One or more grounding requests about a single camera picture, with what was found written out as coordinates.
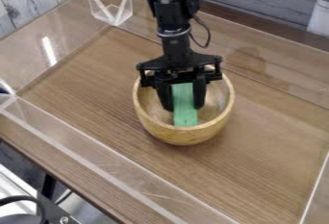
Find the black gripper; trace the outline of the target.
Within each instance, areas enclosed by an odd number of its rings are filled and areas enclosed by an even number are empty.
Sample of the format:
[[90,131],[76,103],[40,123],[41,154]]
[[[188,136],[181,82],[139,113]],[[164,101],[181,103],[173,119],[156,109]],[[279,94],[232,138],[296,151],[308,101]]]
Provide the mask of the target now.
[[221,79],[221,57],[195,52],[189,47],[187,35],[161,38],[163,55],[149,61],[140,62],[143,87],[155,87],[163,109],[173,110],[173,84],[192,83],[193,108],[204,106],[207,83]]

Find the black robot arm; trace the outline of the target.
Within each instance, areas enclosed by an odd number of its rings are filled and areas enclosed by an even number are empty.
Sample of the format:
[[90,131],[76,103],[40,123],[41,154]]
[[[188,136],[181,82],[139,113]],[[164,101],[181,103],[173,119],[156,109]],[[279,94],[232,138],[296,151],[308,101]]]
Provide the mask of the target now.
[[199,0],[147,1],[156,19],[163,55],[136,65],[140,85],[156,90],[161,107],[171,112],[173,85],[191,83],[193,108],[200,109],[205,102],[207,84],[221,79],[221,57],[197,53],[189,47],[193,39],[189,20],[193,19],[208,31],[205,23],[196,16]]

